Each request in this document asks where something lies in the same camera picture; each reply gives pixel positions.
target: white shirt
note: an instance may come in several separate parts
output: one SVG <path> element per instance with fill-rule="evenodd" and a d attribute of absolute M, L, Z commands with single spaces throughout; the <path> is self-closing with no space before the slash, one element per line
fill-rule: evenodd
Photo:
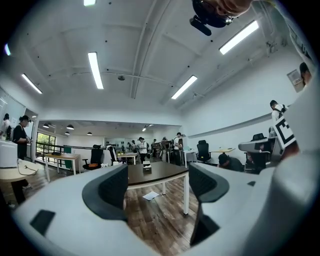
<path fill-rule="evenodd" d="M 277 105 L 275 105 L 274 108 L 277 109 L 277 110 L 279 110 L 279 111 L 281 111 L 282 108 L 283 108 L 283 105 L 282 105 L 282 104 L 277 104 Z M 276 110 L 273 110 L 273 111 L 272 111 L 271 117 L 272 117 L 273 123 L 276 123 L 276 122 L 277 122 L 277 120 L 279 119 L 279 114 L 280 114 L 280 113 L 279 113 L 278 111 L 276 111 Z"/>
<path fill-rule="evenodd" d="M 173 143 L 174 143 L 174 149 L 175 150 L 179 150 L 179 147 L 176 146 L 176 143 L 179 144 L 179 140 L 180 138 L 179 137 L 175 137 L 174 140 L 173 140 Z"/>
<path fill-rule="evenodd" d="M 1 128 L 0 128 L 0 131 L 3 132 L 3 135 L 6 134 L 9 126 L 10 126 L 10 121 L 8 119 L 3 120 L 2 124 L 1 124 Z"/>
<path fill-rule="evenodd" d="M 147 153 L 147 143 L 145 141 L 141 142 L 139 146 L 140 146 L 139 147 L 140 154 L 146 154 Z"/>

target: cable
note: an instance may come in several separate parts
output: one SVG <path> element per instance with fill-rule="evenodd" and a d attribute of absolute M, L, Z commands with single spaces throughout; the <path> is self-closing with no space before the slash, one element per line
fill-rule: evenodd
<path fill-rule="evenodd" d="M 17 163 L 17 165 L 18 165 L 18 172 L 19 172 L 20 175 L 23 175 L 23 176 L 34 176 L 34 175 L 36 175 L 37 172 L 38 172 L 37 170 L 31 169 L 31 168 L 29 168 L 28 166 L 25 165 L 25 166 L 24 166 L 25 169 L 30 169 L 30 170 L 32 170 L 32 171 L 35 171 L 35 173 L 34 173 L 34 174 L 23 174 L 23 173 L 20 172 L 19 159 L 16 160 L 16 163 Z"/>

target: white table leg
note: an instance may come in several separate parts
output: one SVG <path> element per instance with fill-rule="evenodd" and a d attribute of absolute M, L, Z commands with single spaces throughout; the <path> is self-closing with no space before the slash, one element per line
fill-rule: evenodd
<path fill-rule="evenodd" d="M 50 175 L 49 175 L 49 168 L 48 168 L 48 158 L 44 157 L 45 159 L 45 172 L 46 172 L 46 178 L 48 179 L 48 182 L 50 182 Z"/>
<path fill-rule="evenodd" d="M 189 213 L 189 173 L 184 176 L 183 181 L 183 213 Z"/>
<path fill-rule="evenodd" d="M 165 195 L 166 194 L 166 183 L 163 182 L 162 183 L 162 195 Z"/>
<path fill-rule="evenodd" d="M 58 159 L 56 159 L 56 169 L 57 169 L 58 174 L 59 174 L 59 173 L 60 173 L 60 171 L 59 171 L 59 160 L 58 160 Z"/>
<path fill-rule="evenodd" d="M 72 169 L 73 169 L 73 175 L 76 175 L 76 161 L 72 160 Z"/>
<path fill-rule="evenodd" d="M 185 168 L 187 168 L 187 153 L 184 152 Z"/>

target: qr-like marker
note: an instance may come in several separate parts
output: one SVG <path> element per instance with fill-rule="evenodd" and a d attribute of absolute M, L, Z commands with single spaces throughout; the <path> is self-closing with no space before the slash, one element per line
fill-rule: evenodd
<path fill-rule="evenodd" d="M 276 122 L 273 127 L 283 149 L 296 141 L 294 133 L 292 132 L 289 124 L 283 116 Z"/>

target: wooden floor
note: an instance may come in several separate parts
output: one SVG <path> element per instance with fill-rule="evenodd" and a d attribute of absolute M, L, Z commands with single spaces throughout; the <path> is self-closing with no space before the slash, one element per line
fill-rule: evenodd
<path fill-rule="evenodd" d="M 37 165 L 39 168 L 37 174 L 27 178 L 32 185 L 32 189 L 24 191 L 27 199 L 35 193 L 41 193 L 41 188 L 48 184 L 44 166 L 39 163 Z M 49 171 L 51 182 L 66 177 L 64 171 L 64 173 L 57 173 L 54 167 L 49 167 Z M 0 188 L 7 202 L 16 200 L 11 183 L 0 183 Z M 159 196 L 151 201 L 142 197 L 151 191 L 158 193 Z M 190 248 L 198 201 L 190 189 L 189 214 L 184 215 L 183 196 L 183 178 L 167 182 L 166 195 L 162 195 L 161 184 L 128 190 L 125 194 L 128 226 L 161 255 L 177 255 Z"/>

